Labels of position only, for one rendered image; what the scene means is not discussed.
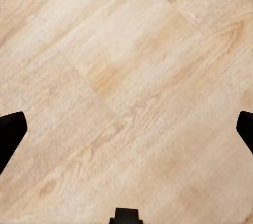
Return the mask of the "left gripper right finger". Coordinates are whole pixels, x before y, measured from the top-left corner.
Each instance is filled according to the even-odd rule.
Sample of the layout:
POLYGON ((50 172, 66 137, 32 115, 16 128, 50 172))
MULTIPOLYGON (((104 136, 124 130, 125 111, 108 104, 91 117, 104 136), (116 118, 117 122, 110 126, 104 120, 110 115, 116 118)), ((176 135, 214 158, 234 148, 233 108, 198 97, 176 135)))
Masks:
POLYGON ((241 111, 236 130, 253 154, 253 113, 241 111))

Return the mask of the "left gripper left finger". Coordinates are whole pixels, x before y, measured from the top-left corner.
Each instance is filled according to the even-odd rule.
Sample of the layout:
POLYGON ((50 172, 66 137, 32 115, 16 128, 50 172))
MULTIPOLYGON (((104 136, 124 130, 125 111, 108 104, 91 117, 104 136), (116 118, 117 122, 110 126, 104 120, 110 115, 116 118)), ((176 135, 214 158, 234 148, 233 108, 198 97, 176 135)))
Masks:
POLYGON ((0 174, 27 132, 23 111, 0 117, 0 174))

